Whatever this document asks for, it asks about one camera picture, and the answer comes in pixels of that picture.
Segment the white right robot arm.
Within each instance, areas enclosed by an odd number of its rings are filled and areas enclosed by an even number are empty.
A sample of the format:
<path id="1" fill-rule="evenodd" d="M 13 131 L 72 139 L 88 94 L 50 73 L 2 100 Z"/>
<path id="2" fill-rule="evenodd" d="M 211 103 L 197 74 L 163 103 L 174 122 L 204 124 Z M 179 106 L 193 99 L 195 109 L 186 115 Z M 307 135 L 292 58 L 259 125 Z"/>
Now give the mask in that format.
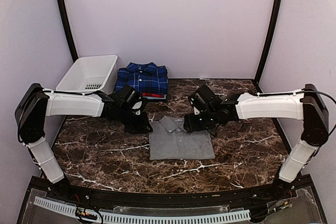
<path id="1" fill-rule="evenodd" d="M 329 111 L 323 96 L 325 93 L 313 84 L 306 84 L 303 89 L 294 91 L 244 92 L 221 99 L 207 85 L 202 85 L 188 97 L 194 111 L 185 115 L 183 127 L 193 133 L 217 129 L 230 121 L 254 118 L 301 120 L 301 137 L 268 187 L 269 197 L 278 200 L 291 189 L 297 175 L 334 131 L 329 128 Z"/>

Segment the grey long sleeve shirt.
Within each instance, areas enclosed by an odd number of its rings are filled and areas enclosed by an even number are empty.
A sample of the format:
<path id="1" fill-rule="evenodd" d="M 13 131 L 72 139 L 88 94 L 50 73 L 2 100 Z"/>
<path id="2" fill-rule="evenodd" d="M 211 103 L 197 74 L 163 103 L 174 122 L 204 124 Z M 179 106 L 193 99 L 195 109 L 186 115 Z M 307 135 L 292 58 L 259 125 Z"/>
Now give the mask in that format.
<path id="1" fill-rule="evenodd" d="M 150 160 L 205 160 L 214 159 L 211 136 L 207 131 L 188 133 L 183 118 L 164 116 L 151 122 L 149 133 Z"/>

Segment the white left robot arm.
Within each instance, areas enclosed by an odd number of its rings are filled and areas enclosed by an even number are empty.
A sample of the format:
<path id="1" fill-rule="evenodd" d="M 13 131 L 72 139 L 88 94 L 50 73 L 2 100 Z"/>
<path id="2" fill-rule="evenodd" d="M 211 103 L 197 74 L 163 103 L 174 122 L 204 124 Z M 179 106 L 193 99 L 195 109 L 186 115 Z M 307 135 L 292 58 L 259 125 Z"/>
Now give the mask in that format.
<path id="1" fill-rule="evenodd" d="M 33 83 L 15 110 L 17 139 L 27 146 L 37 166 L 54 184 L 54 193 L 61 200 L 69 201 L 74 197 L 74 189 L 65 182 L 66 175 L 47 143 L 45 118 L 55 115 L 107 118 L 122 123 L 127 133 L 151 133 L 153 129 L 144 111 L 146 104 L 147 99 L 130 86 L 107 95 L 102 91 L 46 90 L 39 83 Z"/>

